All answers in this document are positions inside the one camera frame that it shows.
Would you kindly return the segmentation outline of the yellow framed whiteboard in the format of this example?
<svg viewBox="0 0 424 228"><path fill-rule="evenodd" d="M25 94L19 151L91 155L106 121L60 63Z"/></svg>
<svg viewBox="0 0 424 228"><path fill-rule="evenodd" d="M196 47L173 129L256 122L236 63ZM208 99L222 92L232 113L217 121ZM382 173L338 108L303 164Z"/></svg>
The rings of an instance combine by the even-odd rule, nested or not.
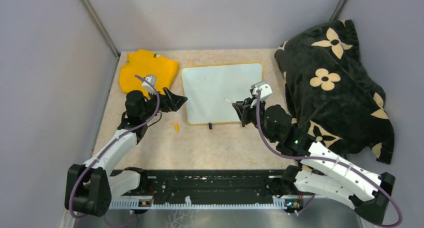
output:
<svg viewBox="0 0 424 228"><path fill-rule="evenodd" d="M232 104L250 97L251 85L263 79L261 63L184 67L181 70L187 120L191 125L236 123Z"/></svg>

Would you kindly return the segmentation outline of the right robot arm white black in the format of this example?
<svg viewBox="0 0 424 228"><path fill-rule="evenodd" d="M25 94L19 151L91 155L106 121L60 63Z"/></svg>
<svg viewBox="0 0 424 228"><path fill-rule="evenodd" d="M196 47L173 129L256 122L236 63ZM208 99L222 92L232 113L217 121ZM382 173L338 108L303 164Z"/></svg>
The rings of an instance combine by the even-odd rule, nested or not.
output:
<svg viewBox="0 0 424 228"><path fill-rule="evenodd" d="M288 194L297 191L315 193L338 201L370 223L384 227L388 204L396 178L388 172L377 174L349 162L327 149L311 135L291 123L292 118L280 105L265 107L255 98L232 103L242 125L253 124L266 147L274 154L294 159L321 175L302 168L289 168L282 179Z"/></svg>

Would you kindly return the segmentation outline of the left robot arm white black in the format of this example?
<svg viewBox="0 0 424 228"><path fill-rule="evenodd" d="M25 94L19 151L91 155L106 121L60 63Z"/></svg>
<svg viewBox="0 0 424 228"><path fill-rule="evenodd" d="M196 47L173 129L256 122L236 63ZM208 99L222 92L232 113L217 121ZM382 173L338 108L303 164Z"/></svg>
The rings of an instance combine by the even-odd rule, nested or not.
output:
<svg viewBox="0 0 424 228"><path fill-rule="evenodd" d="M140 168L116 170L122 158L143 139L148 122L158 112L176 112L188 100L168 88L146 97L134 90L126 95L121 123L111 140L83 164L73 164L67 171L64 206L75 217L101 217L116 198L134 191L143 195L150 181Z"/></svg>

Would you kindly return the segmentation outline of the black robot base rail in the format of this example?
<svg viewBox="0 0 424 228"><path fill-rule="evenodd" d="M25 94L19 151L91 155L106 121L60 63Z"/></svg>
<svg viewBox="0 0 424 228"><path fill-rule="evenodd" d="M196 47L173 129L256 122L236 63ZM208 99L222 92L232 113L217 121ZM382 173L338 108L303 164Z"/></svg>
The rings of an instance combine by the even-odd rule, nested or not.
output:
<svg viewBox="0 0 424 228"><path fill-rule="evenodd" d="M171 209L278 209L300 212L301 192L277 170L142 170L140 186L113 200L110 209L137 214Z"/></svg>

